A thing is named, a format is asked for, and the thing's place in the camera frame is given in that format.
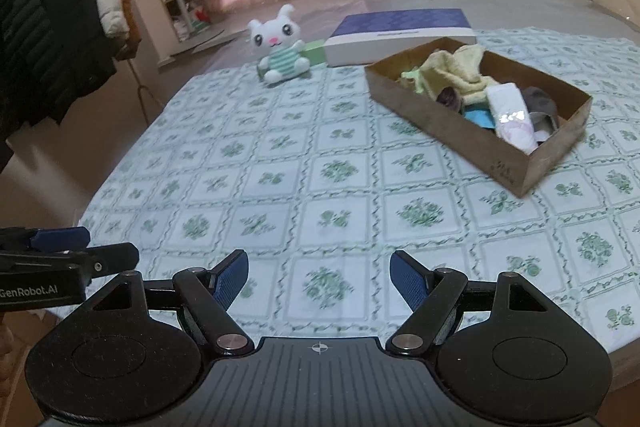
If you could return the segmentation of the person left hand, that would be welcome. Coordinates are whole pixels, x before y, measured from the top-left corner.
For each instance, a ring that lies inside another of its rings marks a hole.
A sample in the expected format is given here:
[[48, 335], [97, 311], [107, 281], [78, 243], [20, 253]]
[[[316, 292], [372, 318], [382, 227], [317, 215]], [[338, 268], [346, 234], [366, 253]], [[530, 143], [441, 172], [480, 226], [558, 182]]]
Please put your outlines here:
[[0, 325], [0, 357], [8, 355], [14, 348], [14, 336], [6, 324]]

